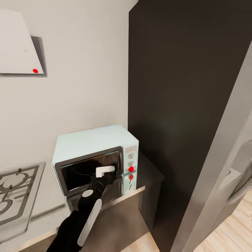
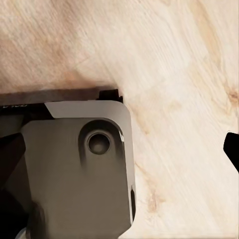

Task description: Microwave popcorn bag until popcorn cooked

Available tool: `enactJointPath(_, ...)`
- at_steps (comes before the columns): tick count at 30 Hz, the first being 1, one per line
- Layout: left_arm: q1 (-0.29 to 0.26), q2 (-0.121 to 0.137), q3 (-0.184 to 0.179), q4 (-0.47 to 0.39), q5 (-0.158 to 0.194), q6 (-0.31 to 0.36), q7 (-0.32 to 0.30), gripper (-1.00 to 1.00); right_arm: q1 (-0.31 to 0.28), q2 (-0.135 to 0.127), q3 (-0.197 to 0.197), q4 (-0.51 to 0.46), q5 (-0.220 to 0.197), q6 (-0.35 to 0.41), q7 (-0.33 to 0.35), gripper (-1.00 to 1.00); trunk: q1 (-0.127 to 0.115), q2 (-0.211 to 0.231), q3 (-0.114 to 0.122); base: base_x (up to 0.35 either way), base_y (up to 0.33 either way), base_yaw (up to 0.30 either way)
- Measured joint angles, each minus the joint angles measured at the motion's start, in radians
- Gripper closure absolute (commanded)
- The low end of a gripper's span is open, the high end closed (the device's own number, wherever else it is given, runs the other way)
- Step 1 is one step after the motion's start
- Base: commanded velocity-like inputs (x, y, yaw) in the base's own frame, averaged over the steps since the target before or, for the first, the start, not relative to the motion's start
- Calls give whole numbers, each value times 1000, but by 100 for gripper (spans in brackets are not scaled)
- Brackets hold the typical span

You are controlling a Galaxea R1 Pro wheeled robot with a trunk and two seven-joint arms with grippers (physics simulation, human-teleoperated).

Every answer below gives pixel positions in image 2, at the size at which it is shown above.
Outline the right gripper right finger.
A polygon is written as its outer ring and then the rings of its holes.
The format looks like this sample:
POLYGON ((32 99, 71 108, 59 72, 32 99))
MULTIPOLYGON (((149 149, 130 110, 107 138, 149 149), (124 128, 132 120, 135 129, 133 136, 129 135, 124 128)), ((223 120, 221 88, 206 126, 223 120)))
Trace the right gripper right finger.
POLYGON ((239 134, 227 133, 223 150, 239 172, 239 134))

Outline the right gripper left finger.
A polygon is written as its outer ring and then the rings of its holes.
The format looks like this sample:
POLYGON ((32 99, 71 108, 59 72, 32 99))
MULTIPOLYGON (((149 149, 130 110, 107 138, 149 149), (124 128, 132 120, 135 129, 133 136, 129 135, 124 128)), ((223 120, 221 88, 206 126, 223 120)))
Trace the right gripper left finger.
POLYGON ((0 192, 26 151, 21 133, 0 138, 0 192))

